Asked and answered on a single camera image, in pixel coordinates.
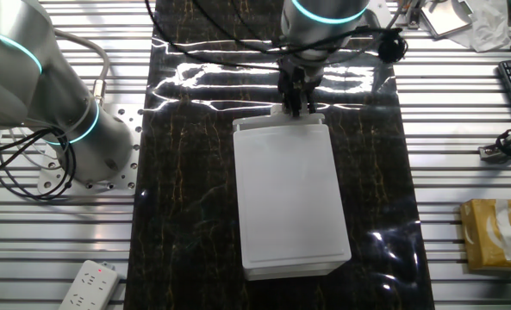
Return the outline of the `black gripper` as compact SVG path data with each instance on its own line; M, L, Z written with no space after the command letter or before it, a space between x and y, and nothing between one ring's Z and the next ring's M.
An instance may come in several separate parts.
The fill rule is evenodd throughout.
M284 113L292 117L314 114L315 89L321 84L323 68L297 64L293 59L280 59L277 63L277 88L282 94Z

